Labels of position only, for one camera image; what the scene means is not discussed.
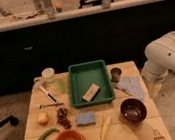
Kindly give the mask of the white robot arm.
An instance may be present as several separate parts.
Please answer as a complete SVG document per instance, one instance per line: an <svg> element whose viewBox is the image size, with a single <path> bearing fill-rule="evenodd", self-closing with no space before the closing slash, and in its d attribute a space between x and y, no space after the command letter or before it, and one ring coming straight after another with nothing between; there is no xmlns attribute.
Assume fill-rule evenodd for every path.
<svg viewBox="0 0 175 140"><path fill-rule="evenodd" d="M161 90L169 71L175 72L175 31L150 42L145 48L147 57L141 71L142 79L153 99Z"/></svg>

